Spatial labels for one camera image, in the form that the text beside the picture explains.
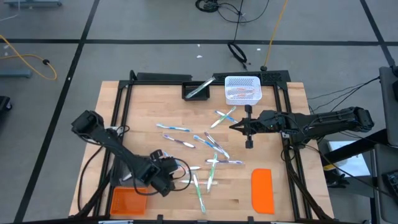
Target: plastic basket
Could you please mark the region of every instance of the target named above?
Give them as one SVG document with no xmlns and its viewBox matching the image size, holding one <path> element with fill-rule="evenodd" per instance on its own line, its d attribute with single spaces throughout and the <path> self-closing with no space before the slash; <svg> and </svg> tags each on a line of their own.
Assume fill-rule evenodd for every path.
<svg viewBox="0 0 398 224">
<path fill-rule="evenodd" d="M 225 78 L 227 105 L 255 105 L 261 97 L 261 84 L 258 77 L 230 76 Z"/>
</svg>

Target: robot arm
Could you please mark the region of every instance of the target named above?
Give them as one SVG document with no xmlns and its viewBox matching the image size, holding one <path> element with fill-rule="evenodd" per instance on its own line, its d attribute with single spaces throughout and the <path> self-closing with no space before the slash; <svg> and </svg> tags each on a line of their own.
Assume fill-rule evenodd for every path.
<svg viewBox="0 0 398 224">
<path fill-rule="evenodd" d="M 258 119 L 252 119 L 252 107 L 245 106 L 248 114 L 239 123 L 229 128 L 242 132 L 248 137 L 246 148 L 252 148 L 251 136 L 257 133 L 283 132 L 289 134 L 290 143 L 300 147 L 311 139 L 340 131 L 370 131 L 374 123 L 368 110 L 350 107 L 334 112 L 304 115 L 302 113 L 278 113 L 263 111 Z"/>
<path fill-rule="evenodd" d="M 120 143 L 115 130 L 104 129 L 103 118 L 94 111 L 85 111 L 72 126 L 75 134 L 85 141 L 94 140 L 106 147 L 127 165 L 134 178 L 146 186 L 151 184 L 163 197 L 175 189 L 171 173 L 177 170 L 177 163 L 171 157 L 163 158 L 160 149 L 151 153 L 150 157 L 133 154 Z"/>
</svg>

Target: metal rod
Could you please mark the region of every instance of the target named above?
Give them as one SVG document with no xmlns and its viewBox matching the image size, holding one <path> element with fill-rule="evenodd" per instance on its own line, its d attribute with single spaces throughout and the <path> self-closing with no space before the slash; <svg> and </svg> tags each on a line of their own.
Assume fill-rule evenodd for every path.
<svg viewBox="0 0 398 224">
<path fill-rule="evenodd" d="M 363 152 L 368 152 L 372 149 L 374 149 L 374 145 L 376 143 L 380 144 L 389 144 L 387 140 L 387 130 L 383 129 L 380 130 L 376 133 L 373 133 L 369 135 L 368 137 L 362 138 L 360 140 L 357 140 L 349 145 L 343 146 L 339 149 L 336 149 L 334 151 L 328 152 L 325 154 L 325 157 L 331 162 L 339 162 L 344 159 L 348 159 L 352 156 L 356 156 L 358 154 L 361 154 Z M 329 162 L 322 159 L 322 165 L 327 166 L 329 165 Z"/>
<path fill-rule="evenodd" d="M 284 92 L 284 100 L 286 104 L 286 112 L 291 113 L 292 112 L 292 107 L 290 105 L 290 98 L 289 98 L 289 92 L 287 90 L 283 90 Z M 304 187 L 307 188 L 307 185 L 305 184 L 305 176 L 304 176 L 304 169 L 303 169 L 303 164 L 301 161 L 301 155 L 299 150 L 294 150 L 294 156 L 296 158 L 296 166 L 297 166 L 297 173 L 298 173 L 298 178 L 300 179 L 301 183 L 303 183 Z M 312 211 L 310 204 L 308 203 L 308 200 L 303 197 L 303 203 L 304 203 L 304 210 L 305 210 L 305 217 L 312 219 Z"/>
<path fill-rule="evenodd" d="M 116 93 L 116 99 L 115 99 L 114 107 L 113 107 L 111 126 L 115 126 L 116 125 L 116 121 L 118 120 L 120 100 L 121 100 L 121 97 L 122 97 L 123 88 L 124 87 L 119 87 L 118 88 L 118 92 Z M 109 164 L 110 155 L 111 155 L 111 152 L 109 150 L 105 149 L 105 155 L 104 155 L 104 160 L 103 160 L 103 163 L 102 163 L 101 174 L 99 176 L 98 185 L 100 185 L 102 183 L 102 181 L 104 181 L 104 179 L 106 177 L 106 173 L 108 171 L 108 164 Z M 100 213 L 101 199 L 102 199 L 102 197 L 100 197 L 98 199 L 97 203 L 95 203 L 95 205 L 94 205 L 93 216 L 98 216 L 99 213 Z"/>
<path fill-rule="evenodd" d="M 274 87 L 274 94 L 275 94 L 275 102 L 276 102 L 277 111 L 278 112 L 282 112 L 282 106 L 281 106 L 281 103 L 280 103 L 278 86 L 276 84 L 274 84 L 273 87 Z M 287 140 L 283 139 L 283 137 L 282 137 L 282 145 L 283 145 L 284 156 L 285 156 L 286 172 L 289 169 L 289 161 L 290 161 L 290 154 L 289 154 L 288 144 L 289 144 L 289 142 Z M 290 199 L 292 200 L 292 208 L 293 208 L 294 220 L 298 220 L 300 218 L 300 210 L 299 210 L 299 204 L 297 203 L 296 188 L 295 188 L 295 185 L 293 183 L 293 180 L 289 177 L 289 175 L 287 176 L 287 180 L 289 182 Z"/>
<path fill-rule="evenodd" d="M 123 114 L 122 114 L 122 120 L 121 120 L 121 127 L 125 127 L 127 123 L 127 114 L 129 112 L 129 106 L 130 106 L 130 100 L 131 100 L 131 90 L 132 90 L 132 83 L 128 84 L 127 86 L 127 93 L 126 93 L 126 99 L 124 101 L 124 108 L 123 108 Z M 121 135 L 120 137 L 120 142 L 123 142 L 124 134 Z M 117 157 L 114 158 L 114 165 L 119 164 L 120 161 Z M 108 194 L 108 199 L 106 201 L 106 209 L 105 209 L 105 215 L 110 215 L 111 211 L 111 202 L 112 202 L 112 196 L 113 196 L 113 190 L 114 186 L 110 185 L 109 186 L 109 194 Z"/>
</svg>

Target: wooden table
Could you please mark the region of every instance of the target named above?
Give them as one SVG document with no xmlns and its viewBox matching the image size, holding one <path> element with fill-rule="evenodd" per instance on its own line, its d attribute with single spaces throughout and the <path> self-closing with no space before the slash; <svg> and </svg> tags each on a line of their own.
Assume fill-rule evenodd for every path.
<svg viewBox="0 0 398 224">
<path fill-rule="evenodd" d="M 118 82 L 103 82 L 99 93 L 96 112 L 109 125 L 112 117 Z M 309 114 L 307 98 L 303 83 L 288 83 L 290 102 L 294 113 Z M 202 214 L 194 185 L 182 192 L 171 192 L 168 196 L 155 195 L 148 197 L 146 214 L 133 219 L 156 219 L 163 214 L 165 220 L 239 220 L 245 221 L 253 216 L 255 221 L 294 221 L 292 202 L 285 163 L 280 158 L 282 141 L 279 133 L 256 134 L 253 136 L 254 148 L 246 149 L 246 137 L 240 132 L 229 129 L 230 121 L 223 121 L 214 129 L 210 125 L 219 116 L 214 110 L 229 111 L 232 106 L 225 103 L 224 86 L 210 86 L 210 98 L 207 101 L 186 102 L 181 99 L 180 85 L 134 85 L 132 88 L 127 125 L 131 130 L 125 134 L 123 144 L 135 154 L 149 155 L 156 149 L 164 149 L 169 154 L 185 160 L 190 166 L 201 166 L 198 176 L 201 180 L 208 178 L 211 166 L 205 165 L 205 159 L 211 159 L 214 150 L 193 139 L 197 134 L 205 138 L 203 132 L 210 134 L 225 148 L 231 159 L 244 161 L 244 165 L 216 166 L 214 185 L 209 194 L 202 186 L 202 197 L 206 206 L 206 214 Z M 262 86 L 262 99 L 253 106 L 253 118 L 257 118 L 262 110 L 276 110 L 273 87 Z M 243 106 L 238 106 L 232 117 L 240 120 L 246 117 Z M 183 126 L 193 130 L 183 133 L 156 127 L 156 123 L 170 126 Z M 176 142 L 164 139 L 162 133 L 196 145 L 190 149 Z M 81 167 L 97 150 L 97 146 L 88 144 Z M 302 149 L 302 164 L 305 173 L 307 189 L 319 206 L 333 217 L 328 189 L 323 175 L 319 154 L 311 149 Z M 86 203 L 98 186 L 104 151 L 98 154 L 88 166 L 83 186 L 82 203 Z M 254 169 L 265 168 L 272 172 L 275 214 L 258 214 L 251 205 L 251 173 Z M 77 188 L 73 198 L 70 214 L 77 212 Z M 301 217 L 304 218 L 302 196 L 296 188 Z M 105 190 L 101 204 L 101 214 L 108 191 Z"/>
</svg>

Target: cable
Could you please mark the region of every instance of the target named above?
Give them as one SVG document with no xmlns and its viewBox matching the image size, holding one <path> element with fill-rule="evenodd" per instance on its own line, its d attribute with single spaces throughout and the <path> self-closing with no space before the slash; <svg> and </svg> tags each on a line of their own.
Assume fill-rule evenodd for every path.
<svg viewBox="0 0 398 224">
<path fill-rule="evenodd" d="M 185 175 L 187 174 L 187 170 L 185 170 L 185 168 L 184 168 L 183 166 L 181 166 L 180 164 L 178 164 L 177 167 L 181 167 L 181 169 L 184 170 L 184 174 L 182 174 L 181 177 L 173 178 L 173 180 L 181 179 L 182 177 L 185 177 Z"/>
<path fill-rule="evenodd" d="M 101 152 L 101 149 L 102 149 L 102 148 L 103 148 L 103 147 L 101 146 L 101 147 L 99 147 L 99 149 L 98 149 L 96 152 L 94 152 L 94 154 L 87 160 L 85 166 L 84 166 L 83 169 L 81 170 L 80 180 L 79 180 L 79 187 L 78 187 L 78 190 L 77 190 L 77 209 L 79 210 L 79 212 L 81 211 L 81 207 L 80 207 L 80 197 L 81 197 L 81 185 L 83 184 L 83 176 L 84 176 L 84 173 L 86 172 L 86 169 L 87 169 L 87 167 L 88 167 L 88 164 L 91 162 L 91 160 L 94 159 L 94 157 L 96 157 L 96 156 L 98 155 L 98 153 Z"/>
<path fill-rule="evenodd" d="M 6 43 L 8 46 L 10 46 L 10 48 L 11 48 L 11 49 L 14 51 L 14 53 L 16 54 L 16 55 L 13 55 L 13 56 L 0 57 L 0 60 L 19 57 L 30 69 L 32 69 L 36 74 L 40 75 L 41 77 L 45 78 L 46 80 L 56 80 L 56 79 L 57 79 L 57 76 L 58 76 L 58 75 L 57 75 L 57 72 L 55 71 L 55 69 L 53 68 L 53 66 L 50 64 L 50 61 L 48 61 L 47 59 L 43 59 L 43 58 L 41 58 L 41 57 L 39 57 L 39 56 L 37 56 L 37 55 L 33 55 L 33 54 L 20 55 L 20 54 L 18 53 L 18 51 L 8 42 L 8 40 L 7 40 L 5 37 L 3 37 L 2 35 L 0 35 L 0 38 L 2 38 L 2 40 L 5 41 L 5 43 Z M 43 62 L 43 64 L 45 64 L 45 65 L 47 65 L 47 66 L 49 66 L 49 67 L 51 68 L 52 72 L 54 73 L 54 77 L 53 77 L 53 78 L 48 78 L 48 77 L 46 77 L 45 75 L 41 74 L 41 73 L 40 73 L 39 71 L 37 71 L 33 66 L 31 66 L 31 65 L 24 59 L 24 57 L 35 57 L 35 58 L 40 59 L 40 60 Z"/>
<path fill-rule="evenodd" d="M 348 96 L 346 96 L 346 98 L 344 98 L 343 100 L 340 101 L 340 103 L 338 103 L 333 109 L 331 109 L 330 112 L 332 112 L 338 105 L 342 104 L 342 102 L 344 102 L 349 96 L 351 96 L 352 94 L 354 94 L 356 91 L 358 91 L 360 88 L 366 86 L 367 84 L 373 82 L 374 80 L 378 80 L 380 79 L 380 77 L 374 78 L 366 83 L 364 83 L 363 85 L 361 85 L 360 87 L 358 87 L 357 89 L 355 89 L 351 94 L 349 94 Z"/>
<path fill-rule="evenodd" d="M 174 189 L 174 190 L 172 190 L 172 191 L 182 191 L 182 190 L 187 189 L 187 188 L 189 187 L 189 185 L 191 184 L 191 181 L 192 181 L 192 172 L 191 172 L 191 168 L 189 167 L 189 165 L 187 164 L 187 162 L 185 162 L 185 161 L 183 161 L 182 159 L 179 159 L 179 158 L 174 158 L 174 159 L 183 162 L 183 163 L 186 165 L 186 167 L 188 167 L 188 172 L 189 172 L 189 181 L 188 181 L 188 184 L 187 184 L 185 187 L 181 188 L 181 189 Z"/>
<path fill-rule="evenodd" d="M 229 6 L 234 7 L 234 9 L 236 10 L 236 12 L 234 12 L 232 9 L 229 9 L 229 8 L 227 8 L 227 7 L 224 7 L 224 8 L 226 8 L 226 9 L 232 11 L 233 13 L 235 13 L 235 14 L 237 14 L 237 15 L 240 14 L 240 15 L 243 17 L 242 12 L 241 12 L 241 11 L 238 11 L 238 9 L 237 9 L 235 6 L 233 6 L 232 4 L 230 4 L 230 3 L 221 3 L 221 4 L 219 4 L 219 5 L 218 5 L 219 7 L 218 7 L 218 9 L 217 9 L 217 12 L 218 12 L 218 14 L 219 14 L 224 20 L 226 20 L 226 21 L 228 21 L 228 22 L 240 23 L 240 24 L 247 24 L 247 23 L 249 23 L 249 22 L 253 22 L 253 21 L 256 21 L 256 20 L 260 19 L 260 17 L 266 12 L 266 10 L 267 10 L 267 8 L 268 8 L 268 4 L 269 4 L 269 0 L 267 1 L 267 4 L 266 4 L 264 10 L 261 12 L 260 16 L 257 16 L 255 19 L 251 19 L 251 20 L 249 20 L 249 21 L 231 21 L 231 20 L 225 18 L 225 17 L 220 13 L 220 8 L 223 7 L 222 5 L 229 5 Z"/>
<path fill-rule="evenodd" d="M 285 160 L 285 157 L 282 157 L 282 155 L 283 155 L 283 152 L 286 151 L 286 149 L 283 149 L 283 150 L 280 152 L 280 158 L 281 158 L 284 162 L 286 162 L 286 160 Z M 292 162 L 292 161 L 294 160 L 295 157 L 296 157 L 296 154 L 293 154 L 293 156 L 290 158 L 289 162 Z"/>
<path fill-rule="evenodd" d="M 267 51 L 266 61 L 264 62 L 264 66 L 265 66 L 265 67 L 267 66 L 267 62 L 268 62 L 268 59 L 269 59 L 269 54 L 270 54 L 270 52 L 271 52 L 272 41 L 274 40 L 276 30 L 278 29 L 278 26 L 279 26 L 279 22 L 282 20 L 282 16 L 284 15 L 285 8 L 286 8 L 286 5 L 287 5 L 287 2 L 288 2 L 288 1 L 289 1 L 289 0 L 285 0 L 284 6 L 283 6 L 283 8 L 282 8 L 282 10 L 281 10 L 281 12 L 280 12 L 280 14 L 279 14 L 278 21 L 276 22 L 276 25 L 275 25 L 275 27 L 274 27 L 274 31 L 272 32 L 271 40 L 269 41 L 269 45 L 268 45 L 268 51 Z"/>
<path fill-rule="evenodd" d="M 299 124 L 297 124 L 297 122 L 293 118 L 291 118 L 290 116 L 287 116 L 286 114 L 278 114 L 278 115 L 284 116 L 284 117 L 290 119 L 297 126 L 298 130 L 300 130 L 300 132 L 305 136 L 303 129 L 300 128 Z"/>
<path fill-rule="evenodd" d="M 344 94 L 342 94 L 342 95 L 340 95 L 340 96 L 337 96 L 336 98 L 332 99 L 331 101 L 329 101 L 329 102 L 327 102 L 327 103 L 325 103 L 325 104 L 322 104 L 322 105 L 318 106 L 317 108 L 314 109 L 314 111 L 316 111 L 317 109 L 319 109 L 319 108 L 321 108 L 321 107 L 324 107 L 324 106 L 327 106 L 327 105 L 331 104 L 332 102 L 334 102 L 334 101 L 337 100 L 338 98 L 341 98 L 341 97 L 343 97 L 343 96 L 345 96 L 345 95 L 347 95 L 347 94 L 352 93 L 352 92 L 355 91 L 357 88 L 352 89 L 352 90 L 350 90 L 350 91 L 348 91 L 348 92 L 346 92 L 346 93 L 344 93 Z"/>
<path fill-rule="evenodd" d="M 312 146 L 309 146 L 309 145 L 307 145 L 307 144 L 306 144 L 305 146 L 308 146 L 308 147 L 312 148 L 313 150 L 317 151 L 317 152 L 319 153 L 319 155 L 321 155 L 322 158 L 323 158 L 324 160 L 326 160 L 330 165 L 334 166 L 336 169 L 338 169 L 338 170 L 342 171 L 343 173 L 347 174 L 348 176 L 350 176 L 350 177 L 352 177 L 352 178 L 358 180 L 359 182 L 361 182 L 361 183 L 363 183 L 363 184 L 365 184 L 365 185 L 367 185 L 367 186 L 373 188 L 374 190 L 377 190 L 378 192 L 380 192 L 380 193 L 382 193 L 382 194 L 384 194 L 384 195 L 387 195 L 388 197 L 394 199 L 394 197 L 393 197 L 391 194 L 389 194 L 389 193 L 387 193 L 387 192 L 385 192 L 385 191 L 379 189 L 378 187 L 375 187 L 375 186 L 373 186 L 373 185 L 371 185 L 371 184 L 368 184 L 368 183 L 366 183 L 365 181 L 363 181 L 363 180 L 361 180 L 361 179 L 359 179 L 359 178 L 357 178 L 357 177 L 351 175 L 350 173 L 348 173 L 348 172 L 346 172 L 346 171 L 340 169 L 339 167 L 337 167 L 336 165 L 334 165 L 332 162 L 330 162 L 330 160 L 329 160 L 328 158 L 326 158 L 326 156 L 325 156 L 321 151 L 319 151 L 317 148 L 312 147 Z"/>
<path fill-rule="evenodd" d="M 128 127 L 128 130 L 125 130 L 125 131 L 124 131 L 123 133 L 121 133 L 120 135 L 122 135 L 122 134 L 124 134 L 125 132 L 127 132 L 127 131 L 130 130 L 130 127 L 129 127 L 129 126 L 126 126 L 126 127 Z M 113 148 L 116 148 L 116 147 L 111 146 L 111 145 L 100 144 L 100 143 L 97 143 L 97 142 L 90 141 L 90 140 L 84 138 L 83 135 L 78 135 L 78 137 L 79 137 L 80 139 L 82 139 L 84 142 L 87 142 L 87 143 L 90 143 L 90 144 L 94 144 L 94 145 L 96 145 L 96 146 L 101 146 L 101 147 L 113 147 Z M 174 158 L 174 159 L 183 162 L 183 163 L 188 167 L 189 174 L 190 174 L 190 182 L 191 182 L 191 180 L 192 180 L 192 173 L 191 173 L 191 170 L 190 170 L 190 168 L 189 168 L 189 165 L 188 165 L 185 161 L 183 161 L 183 160 L 181 160 L 181 159 L 179 159 L 179 158 Z M 132 178 L 132 184 L 133 184 L 134 190 L 137 192 L 137 194 L 139 194 L 139 195 L 144 195 L 144 196 L 151 196 L 151 195 L 155 195 L 155 194 L 159 193 L 159 191 L 155 191 L 155 192 L 151 192 L 151 193 L 142 193 L 142 192 L 138 191 L 138 189 L 137 189 L 137 183 L 136 183 L 136 178 L 135 178 L 136 174 L 135 174 L 135 171 L 134 171 L 134 170 L 131 170 L 131 175 L 132 175 L 132 177 L 131 177 L 131 178 Z M 177 190 L 173 190 L 173 191 L 185 190 L 186 188 L 188 188 L 188 186 L 189 186 L 189 184 L 188 184 L 186 187 L 182 188 L 182 189 L 177 189 Z"/>
<path fill-rule="evenodd" d="M 380 144 L 380 145 L 387 146 L 387 147 L 398 148 L 397 146 L 392 146 L 392 145 L 388 145 L 388 144 L 383 144 L 383 143 L 381 143 L 381 142 L 373 141 L 372 139 L 368 139 L 368 138 L 361 137 L 361 136 L 359 136 L 359 135 L 357 135 L 357 134 L 354 134 L 354 133 L 349 133 L 348 131 L 340 131 L 340 134 L 344 134 L 345 136 L 348 136 L 348 137 L 351 137 L 351 138 L 359 138 L 359 139 L 368 140 L 368 141 L 370 141 L 370 142 L 373 142 L 374 144 Z"/>
<path fill-rule="evenodd" d="M 369 84 L 369 83 L 371 83 L 371 82 L 373 82 L 374 80 L 377 80 L 377 79 L 379 79 L 379 77 L 373 78 L 372 80 L 367 81 L 366 83 L 360 84 L 359 87 L 353 88 L 352 90 L 350 90 L 350 91 L 348 91 L 348 92 L 346 92 L 346 93 L 344 93 L 344 94 L 342 94 L 342 95 L 340 95 L 340 96 L 337 96 L 336 98 L 332 99 L 331 101 L 329 101 L 329 102 L 327 102 L 327 103 L 325 103 L 325 104 L 322 104 L 322 105 L 316 107 L 316 108 L 314 109 L 314 111 L 316 111 L 317 109 L 319 109 L 319 108 L 321 108 L 321 107 L 324 107 L 324 106 L 326 106 L 326 105 L 329 105 L 330 103 L 334 102 L 334 101 L 337 100 L 338 98 L 341 98 L 341 97 L 343 97 L 343 96 L 345 96 L 345 95 L 348 95 L 348 96 L 345 98 L 345 99 L 347 99 L 349 96 L 351 96 L 352 94 L 354 94 L 354 92 L 358 91 L 360 88 L 364 87 L 365 85 L 367 85 L 367 84 Z M 332 112 L 332 111 L 333 111 L 338 105 L 340 105 L 343 101 L 341 101 L 340 103 L 338 103 L 330 112 Z"/>
<path fill-rule="evenodd" d="M 6 17 L 6 18 L 3 18 L 3 19 L 0 19 L 0 22 L 6 21 L 8 19 L 15 18 L 15 17 L 17 17 L 19 15 L 20 12 L 21 12 L 21 0 L 18 0 L 18 12 L 17 12 L 17 14 L 15 14 L 13 16 L 10 16 L 10 17 Z"/>
<path fill-rule="evenodd" d="M 125 130 L 123 130 L 123 132 L 121 134 L 119 134 L 118 137 L 120 137 L 122 134 L 128 132 L 130 130 L 130 127 L 128 125 L 125 125 Z M 85 166 L 83 167 L 83 169 L 81 170 L 81 174 L 80 174 L 80 179 L 79 179 L 79 187 L 77 190 L 77 208 L 79 210 L 79 212 L 81 211 L 81 207 L 80 207 L 80 197 L 81 197 L 81 185 L 83 184 L 83 176 L 86 172 L 86 169 L 88 167 L 88 164 L 94 159 L 94 157 L 96 157 L 98 155 L 98 153 L 101 152 L 103 146 L 99 147 L 98 150 L 96 152 L 94 152 L 94 154 L 87 160 Z"/>
<path fill-rule="evenodd" d="M 342 89 L 342 90 L 334 91 L 334 92 L 331 92 L 331 93 L 323 94 L 323 95 L 316 96 L 316 97 L 312 97 L 312 98 L 307 98 L 307 100 L 314 100 L 314 99 L 317 99 L 317 98 L 321 98 L 321 97 L 323 97 L 323 96 L 332 95 L 332 94 L 334 94 L 334 93 L 339 93 L 339 92 L 348 90 L 348 89 L 350 89 L 350 88 L 355 88 L 355 87 L 360 86 L 360 85 L 363 85 L 363 84 L 364 84 L 364 83 L 360 83 L 360 84 L 357 84 L 357 85 L 355 85 L 355 86 L 350 86 L 350 87 L 344 88 L 344 89 Z"/>
<path fill-rule="evenodd" d="M 242 11 L 242 6 L 243 6 L 243 0 L 241 1 L 241 7 L 239 8 L 239 13 L 238 13 L 238 22 L 236 23 L 236 29 L 235 29 L 235 37 L 234 37 L 234 40 L 233 40 L 233 42 L 235 42 L 235 40 L 236 40 L 236 34 L 238 33 L 238 26 L 239 26 L 239 23 L 240 23 L 240 20 L 241 20 L 241 11 Z"/>
<path fill-rule="evenodd" d="M 205 3 L 203 7 L 200 7 L 201 2 Z M 215 12 L 218 10 L 219 7 L 217 0 L 197 0 L 195 2 L 195 6 L 197 9 L 201 10 L 202 12 Z"/>
<path fill-rule="evenodd" d="M 314 111 L 313 111 L 313 109 L 312 109 L 312 107 L 311 107 L 311 105 L 308 105 L 308 107 L 310 108 L 310 114 L 311 114 L 311 113 L 312 113 L 312 114 L 315 114 Z"/>
</svg>

